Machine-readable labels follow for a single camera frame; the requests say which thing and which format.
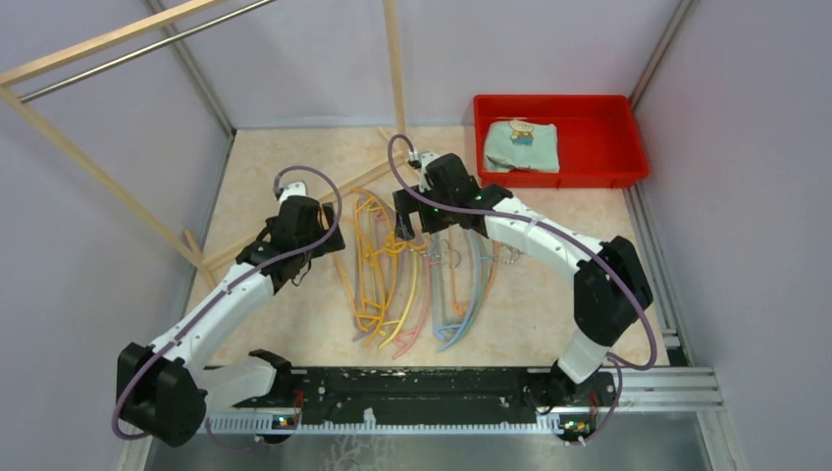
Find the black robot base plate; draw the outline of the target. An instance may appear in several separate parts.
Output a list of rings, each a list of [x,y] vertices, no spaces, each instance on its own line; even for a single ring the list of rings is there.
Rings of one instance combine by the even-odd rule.
[[[550,367],[306,367],[238,407],[296,406],[304,425],[357,425],[367,411],[383,426],[531,425],[558,407],[609,406],[615,394],[609,372],[573,385]]]

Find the orange plastic hanger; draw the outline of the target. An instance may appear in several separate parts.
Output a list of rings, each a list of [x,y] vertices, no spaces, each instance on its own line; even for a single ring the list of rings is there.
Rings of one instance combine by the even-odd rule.
[[[356,340],[366,346],[396,348],[399,358],[421,334],[431,306],[423,284],[427,243],[408,242],[395,233],[395,214],[377,193],[361,187],[345,221],[354,235],[353,280],[346,281]]]
[[[377,193],[362,187],[353,187],[347,194],[355,200],[349,215],[341,220],[353,230],[353,276],[347,275],[341,258],[335,256],[334,261],[355,329],[352,339],[370,344],[387,334],[401,262],[393,249],[391,207]]]

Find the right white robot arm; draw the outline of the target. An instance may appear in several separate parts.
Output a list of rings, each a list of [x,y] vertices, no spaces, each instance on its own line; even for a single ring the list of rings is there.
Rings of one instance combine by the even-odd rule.
[[[579,403],[591,390],[591,376],[625,331],[645,316],[652,293],[633,243],[582,236],[533,210],[508,189],[481,187],[453,153],[413,152],[409,165],[418,184],[393,195],[395,232],[415,237],[418,215],[427,234],[451,226],[508,245],[561,274],[573,287],[577,326],[564,353],[554,362],[551,387],[565,404]]]

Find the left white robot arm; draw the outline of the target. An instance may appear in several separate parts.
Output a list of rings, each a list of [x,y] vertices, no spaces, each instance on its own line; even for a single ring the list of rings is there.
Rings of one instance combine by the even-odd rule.
[[[251,399],[272,406],[294,392],[291,365],[259,349],[235,364],[210,367],[216,350],[286,284],[298,282],[315,258],[341,251],[341,206],[306,193],[303,182],[276,191],[279,212],[235,258],[225,277],[183,319],[148,345],[128,344],[117,360],[117,398],[111,426],[137,428],[171,447],[187,443],[212,413]]]

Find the purple wire hanger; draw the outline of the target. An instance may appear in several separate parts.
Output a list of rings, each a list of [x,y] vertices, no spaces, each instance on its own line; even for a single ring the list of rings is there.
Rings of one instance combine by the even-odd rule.
[[[342,281],[356,340],[379,349],[392,345],[402,355],[420,338],[434,294],[425,261],[358,258],[352,280]]]

